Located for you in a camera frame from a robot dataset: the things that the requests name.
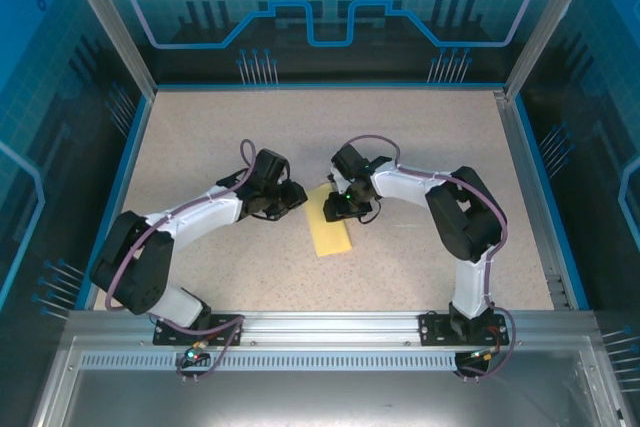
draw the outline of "yellow sponge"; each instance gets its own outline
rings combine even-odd
[[[308,200],[303,204],[318,257],[351,250],[351,240],[344,221],[327,222],[324,218],[324,201],[332,190],[331,184],[323,184],[307,192]]]

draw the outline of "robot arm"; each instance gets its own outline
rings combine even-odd
[[[371,200],[384,197],[405,200],[431,211],[442,243],[456,258],[456,286],[450,314],[452,326],[466,338],[472,329],[471,321],[488,308],[484,289],[486,259],[500,242],[502,229],[480,199],[447,178],[475,187],[495,204],[482,180],[469,167],[434,176],[399,168],[388,157],[369,162],[351,145],[340,149],[331,161],[329,178],[337,192],[332,192],[325,202],[327,221],[361,218],[373,210]],[[462,204],[466,202],[469,206],[463,210]]]
[[[258,152],[248,180],[234,192],[220,196],[245,172],[219,180],[203,196],[177,208],[144,216],[133,212],[118,216],[91,270],[91,281],[108,290],[134,243],[166,218],[130,261],[113,297],[133,314],[149,313],[196,330],[207,328],[208,306],[168,283],[173,253],[214,229],[248,216],[262,213],[258,217],[278,220],[307,200],[304,189],[288,178],[288,161],[266,149]]]

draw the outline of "speckled beige tabletop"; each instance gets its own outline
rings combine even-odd
[[[244,166],[238,150],[244,137],[287,157],[292,178],[312,189],[326,182],[342,143],[364,133],[396,140],[403,163],[412,167],[473,167],[509,221],[509,241],[492,271],[495,301],[514,309],[552,308],[491,92],[160,92],[125,210],[157,212],[201,194]],[[376,141],[357,148],[370,159],[392,155]],[[375,222],[351,221],[348,230],[350,252],[317,258],[303,209],[277,223],[245,219],[178,252],[170,277],[220,310],[447,307],[454,259],[426,210],[387,199]]]

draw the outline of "blue enclosure wall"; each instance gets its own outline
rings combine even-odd
[[[502,82],[548,0],[114,0],[159,83]]]
[[[86,269],[141,99],[85,0],[0,14],[0,412],[23,427],[77,295],[58,259]]]
[[[574,0],[522,102],[591,307],[637,331],[640,0]]]

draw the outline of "black bracket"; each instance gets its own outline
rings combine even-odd
[[[199,330],[212,329],[218,325],[225,324],[238,318],[238,315],[211,315],[209,317],[209,325],[206,327],[198,326]],[[224,346],[229,340],[229,336],[236,330],[237,324],[232,325],[218,333],[215,337],[208,340],[210,346]],[[234,339],[231,341],[231,346],[240,345],[240,338],[242,336],[241,331],[235,334]],[[190,346],[196,341],[206,338],[206,335],[187,335],[182,332],[178,332],[167,324],[161,321],[156,322],[156,328],[153,333],[153,345],[182,345]]]
[[[466,340],[453,330],[450,314],[438,314],[431,311],[418,316],[418,332],[420,344],[423,347],[448,346],[480,346],[491,347],[497,343],[499,335],[500,346],[509,345],[509,332],[504,316],[491,312],[483,318],[484,325],[477,329]]]

